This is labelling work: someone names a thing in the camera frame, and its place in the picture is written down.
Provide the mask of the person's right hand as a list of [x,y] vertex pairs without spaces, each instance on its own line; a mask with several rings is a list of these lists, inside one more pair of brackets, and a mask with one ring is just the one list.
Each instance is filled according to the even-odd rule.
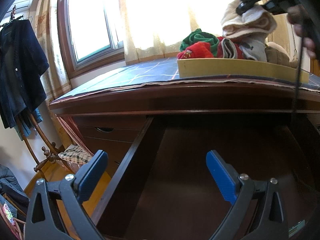
[[287,20],[293,25],[295,33],[303,38],[303,47],[306,48],[307,54],[311,59],[317,59],[315,43],[313,39],[306,34],[303,27],[303,21],[308,18],[308,13],[302,5],[289,7],[287,10]]

